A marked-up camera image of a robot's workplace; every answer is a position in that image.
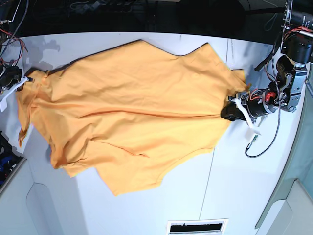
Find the floor vent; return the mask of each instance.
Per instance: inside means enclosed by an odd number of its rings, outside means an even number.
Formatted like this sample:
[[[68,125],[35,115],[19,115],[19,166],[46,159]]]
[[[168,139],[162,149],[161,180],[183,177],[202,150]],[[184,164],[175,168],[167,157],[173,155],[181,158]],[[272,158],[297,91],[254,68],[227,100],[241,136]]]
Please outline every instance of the floor vent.
[[[222,235],[228,219],[169,221],[166,235]]]

